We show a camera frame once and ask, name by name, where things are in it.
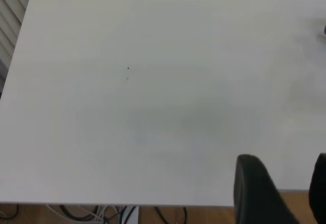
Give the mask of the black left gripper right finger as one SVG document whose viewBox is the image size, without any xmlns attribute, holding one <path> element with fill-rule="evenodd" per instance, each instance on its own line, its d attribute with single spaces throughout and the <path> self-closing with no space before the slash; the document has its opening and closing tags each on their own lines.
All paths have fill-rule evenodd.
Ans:
<svg viewBox="0 0 326 224">
<path fill-rule="evenodd" d="M 325 188 L 325 153 L 320 153 L 309 188 L 309 205 L 317 223 L 325 223 Z"/>
</svg>

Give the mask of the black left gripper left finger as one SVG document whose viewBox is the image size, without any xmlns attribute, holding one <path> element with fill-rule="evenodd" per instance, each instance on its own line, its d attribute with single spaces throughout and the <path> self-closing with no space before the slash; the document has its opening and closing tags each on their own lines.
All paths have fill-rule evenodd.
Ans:
<svg viewBox="0 0 326 224">
<path fill-rule="evenodd" d="M 236 223 L 298 223 L 254 155 L 237 157 L 233 199 Z"/>
</svg>

